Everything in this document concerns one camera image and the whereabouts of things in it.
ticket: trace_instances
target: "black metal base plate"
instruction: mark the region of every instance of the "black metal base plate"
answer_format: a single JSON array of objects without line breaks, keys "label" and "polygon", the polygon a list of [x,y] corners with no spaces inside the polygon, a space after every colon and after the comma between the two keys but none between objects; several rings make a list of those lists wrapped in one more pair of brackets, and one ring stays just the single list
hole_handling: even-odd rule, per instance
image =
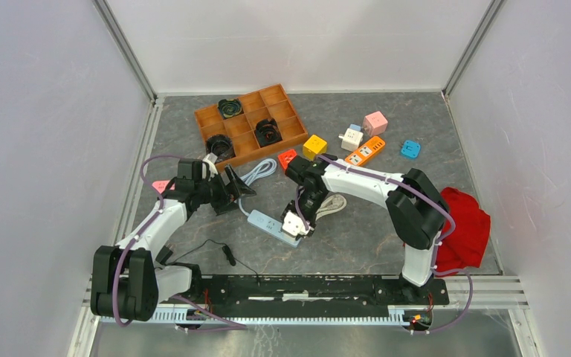
[{"label": "black metal base plate", "polygon": [[[417,296],[400,279],[382,275],[212,275],[202,288],[214,312],[236,318],[387,317],[389,305],[428,305],[428,294]],[[450,303],[444,280],[433,279],[426,291],[434,305]],[[305,296],[323,299],[297,300]]]}]

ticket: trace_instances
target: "white panel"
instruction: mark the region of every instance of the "white panel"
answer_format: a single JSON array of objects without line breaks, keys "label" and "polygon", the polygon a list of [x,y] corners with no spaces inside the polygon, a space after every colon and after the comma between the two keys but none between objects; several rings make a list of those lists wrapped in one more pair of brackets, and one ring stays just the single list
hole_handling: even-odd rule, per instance
[{"label": "white panel", "polygon": [[441,89],[489,0],[109,0],[159,92]]},{"label": "white panel", "polygon": [[149,101],[90,1],[0,1],[0,356],[64,356]]},{"label": "white panel", "polygon": [[508,1],[451,98],[548,356],[571,356],[571,1]]}]

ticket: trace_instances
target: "wooden compartment box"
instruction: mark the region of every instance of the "wooden compartment box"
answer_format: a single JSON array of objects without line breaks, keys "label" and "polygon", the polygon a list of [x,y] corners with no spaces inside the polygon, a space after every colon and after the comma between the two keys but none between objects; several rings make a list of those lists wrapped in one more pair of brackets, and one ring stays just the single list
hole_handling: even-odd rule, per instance
[{"label": "wooden compartment box", "polygon": [[[232,118],[224,119],[217,104],[194,112],[203,144],[218,134],[228,136],[233,142],[235,157],[216,164],[218,170],[223,170],[228,164],[235,167],[281,152],[308,139],[307,129],[280,84],[244,94],[236,99],[242,103],[243,113]],[[268,118],[277,122],[282,140],[259,147],[254,132],[255,126]]]}]

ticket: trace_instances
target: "red fabric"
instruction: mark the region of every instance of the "red fabric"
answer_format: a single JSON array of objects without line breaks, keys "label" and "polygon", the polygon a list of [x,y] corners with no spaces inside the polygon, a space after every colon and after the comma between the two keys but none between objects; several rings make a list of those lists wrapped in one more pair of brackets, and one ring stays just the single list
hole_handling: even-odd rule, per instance
[{"label": "red fabric", "polygon": [[[450,205],[450,215],[457,223],[457,229],[439,247],[436,270],[480,267],[489,239],[491,217],[478,207],[474,197],[456,188],[446,187],[441,196]],[[446,222],[443,232],[448,229],[450,223]]]}]

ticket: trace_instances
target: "yellow power cube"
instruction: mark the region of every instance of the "yellow power cube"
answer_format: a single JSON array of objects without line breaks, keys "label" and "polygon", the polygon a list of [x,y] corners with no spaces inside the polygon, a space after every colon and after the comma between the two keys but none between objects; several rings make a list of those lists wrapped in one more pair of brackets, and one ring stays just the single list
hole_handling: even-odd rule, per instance
[{"label": "yellow power cube", "polygon": [[303,156],[308,160],[314,160],[316,155],[324,154],[325,152],[327,152],[327,141],[324,141],[316,135],[309,137],[303,145]]}]

